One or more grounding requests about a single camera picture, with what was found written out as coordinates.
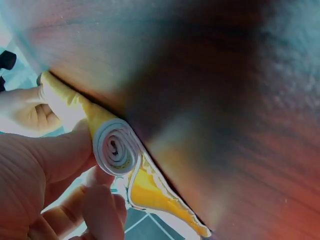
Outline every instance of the rolled cloth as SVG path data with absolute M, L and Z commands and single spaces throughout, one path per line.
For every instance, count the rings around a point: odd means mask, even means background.
M 49 72 L 42 73 L 40 83 L 46 101 L 65 128 L 71 130 L 80 121 L 87 121 L 97 164 L 110 175 L 127 177 L 127 198 L 134 208 L 171 214 L 186 231 L 205 238 L 211 236 L 210 230 L 169 187 L 126 121 L 90 102 Z

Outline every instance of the yellow fabric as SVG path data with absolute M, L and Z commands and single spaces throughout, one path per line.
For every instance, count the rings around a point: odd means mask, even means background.
M 69 129 L 72 129 L 79 121 L 86 120 L 93 138 L 103 123 L 116 118 L 112 113 L 67 87 L 49 72 L 42 73 L 41 83 L 48 104 Z M 154 168 L 154 164 L 148 163 L 143 157 L 137 174 L 131 176 L 130 181 L 133 182 L 128 197 L 134 205 L 171 213 L 185 221 L 200 236 L 209 237 L 208 228 L 198 221 L 193 212 L 184 207 L 179 198 L 174 197 L 166 189 L 163 184 L 163 176 L 157 175 Z

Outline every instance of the floor tile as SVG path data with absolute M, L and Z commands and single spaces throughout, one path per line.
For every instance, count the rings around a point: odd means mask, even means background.
M 125 225 L 124 225 L 124 230 L 127 230 L 130 228 L 133 224 L 138 222 L 140 219 L 142 219 L 146 215 L 145 212 L 135 210 L 133 208 L 129 208 L 127 210 L 126 214 L 126 220 L 125 220 Z
M 184 238 L 179 233 L 177 233 L 168 224 L 162 221 L 160 217 L 153 213 L 151 215 L 164 228 L 164 230 L 174 238 L 174 240 L 184 240 Z
M 125 240 L 169 240 L 168 236 L 152 221 L 146 217 L 133 229 L 128 231 Z

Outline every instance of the hand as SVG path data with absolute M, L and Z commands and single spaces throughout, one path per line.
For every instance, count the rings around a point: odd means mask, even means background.
M 0 93 L 0 131 L 28 137 L 41 137 L 61 127 L 46 104 L 43 87 Z
M 84 218 L 88 232 L 72 240 L 124 240 L 124 200 L 95 164 L 86 125 L 57 137 L 0 135 L 0 239 L 57 240 Z M 88 169 L 84 185 L 41 214 Z

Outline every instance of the wooden surface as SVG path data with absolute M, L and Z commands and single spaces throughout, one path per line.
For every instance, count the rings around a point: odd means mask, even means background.
M 319 0 L 2 0 L 37 70 L 124 117 L 219 240 L 320 239 Z

